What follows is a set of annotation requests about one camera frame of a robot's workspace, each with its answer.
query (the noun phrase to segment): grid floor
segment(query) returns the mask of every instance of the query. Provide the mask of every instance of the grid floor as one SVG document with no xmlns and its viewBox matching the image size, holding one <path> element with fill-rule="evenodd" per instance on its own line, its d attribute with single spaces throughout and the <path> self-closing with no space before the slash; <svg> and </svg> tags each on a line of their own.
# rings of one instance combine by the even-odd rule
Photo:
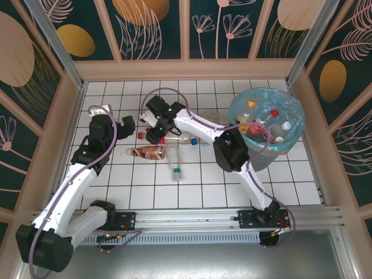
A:
<svg viewBox="0 0 372 279">
<path fill-rule="evenodd" d="M 182 172 L 185 179 L 175 183 L 167 160 L 152 161 L 128 156 L 127 148 L 148 145 L 137 139 L 145 123 L 138 121 L 140 101 L 151 90 L 170 87 L 186 94 L 191 109 L 202 115 L 207 110 L 218 112 L 220 124 L 227 123 L 232 99 L 240 92 L 255 87 L 287 90 L 284 80 L 180 80 L 121 81 L 89 83 L 71 145 L 69 159 L 88 134 L 90 105 L 111 104 L 118 121 L 132 115 L 136 136 L 117 142 L 109 163 L 86 191 L 77 209 L 86 209 L 96 200 L 113 202 L 117 209 L 226 208 L 250 206 L 249 196 L 237 179 L 216 163 L 212 146 L 180 145 Z M 173 91 L 160 92 L 168 103 L 183 102 Z M 319 205 L 318 190 L 305 150 L 300 141 L 287 155 L 279 156 L 268 169 L 258 172 L 265 189 L 286 205 Z"/>
</svg>

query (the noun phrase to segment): black mounting plate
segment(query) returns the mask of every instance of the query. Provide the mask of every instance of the black mounting plate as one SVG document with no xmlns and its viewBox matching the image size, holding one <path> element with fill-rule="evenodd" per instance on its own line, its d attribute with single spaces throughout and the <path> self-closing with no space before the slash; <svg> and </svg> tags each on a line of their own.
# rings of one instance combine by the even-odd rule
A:
<svg viewBox="0 0 372 279">
<path fill-rule="evenodd" d="M 262 224 L 256 217 L 256 213 L 253 209 L 239 210 L 238 217 L 234 218 L 239 222 L 240 228 L 278 228 L 282 224 L 278 221 L 280 218 L 288 227 L 291 226 L 289 220 L 288 211 L 285 209 L 279 209 L 277 213 L 272 217 L 269 224 Z"/>
</svg>

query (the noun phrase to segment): red bottle cap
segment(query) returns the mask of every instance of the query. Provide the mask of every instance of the red bottle cap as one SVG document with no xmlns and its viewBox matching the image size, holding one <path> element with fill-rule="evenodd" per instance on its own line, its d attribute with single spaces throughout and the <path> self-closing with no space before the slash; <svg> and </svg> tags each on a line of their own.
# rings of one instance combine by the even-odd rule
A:
<svg viewBox="0 0 372 279">
<path fill-rule="evenodd" d="M 271 115 L 274 116 L 274 117 L 277 117 L 279 115 L 278 111 L 276 109 L 273 109 L 271 111 Z"/>
</svg>

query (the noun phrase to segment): brown bottle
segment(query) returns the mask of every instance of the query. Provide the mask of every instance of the brown bottle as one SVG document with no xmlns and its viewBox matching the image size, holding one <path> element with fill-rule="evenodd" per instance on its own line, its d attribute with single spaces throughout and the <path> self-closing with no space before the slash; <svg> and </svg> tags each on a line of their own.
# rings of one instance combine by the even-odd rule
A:
<svg viewBox="0 0 372 279">
<path fill-rule="evenodd" d="M 164 147 L 154 145 L 141 148 L 128 148 L 127 153 L 130 156 L 137 156 L 148 160 L 162 160 L 165 156 Z"/>
</svg>

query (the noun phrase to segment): blue bottle cap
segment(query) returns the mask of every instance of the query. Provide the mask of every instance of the blue bottle cap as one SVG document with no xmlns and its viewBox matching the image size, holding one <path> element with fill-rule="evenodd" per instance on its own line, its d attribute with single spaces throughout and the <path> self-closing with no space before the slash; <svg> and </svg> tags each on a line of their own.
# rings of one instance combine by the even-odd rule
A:
<svg viewBox="0 0 372 279">
<path fill-rule="evenodd" d="M 197 145 L 198 144 L 198 140 L 196 138 L 192 138 L 190 140 L 190 142 L 191 142 L 191 145 Z"/>
</svg>

